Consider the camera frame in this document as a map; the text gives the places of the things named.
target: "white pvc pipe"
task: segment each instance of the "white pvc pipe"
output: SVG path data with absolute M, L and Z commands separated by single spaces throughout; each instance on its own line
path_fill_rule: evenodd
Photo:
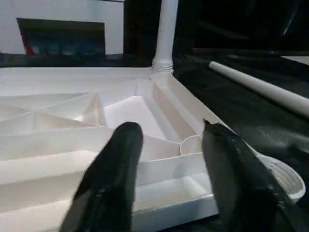
M 274 102 L 309 118 L 309 99 L 214 61 L 209 64 L 209 67 Z
M 172 52 L 177 19 L 178 0 L 162 0 L 159 32 L 153 69 L 159 72 L 173 70 Z

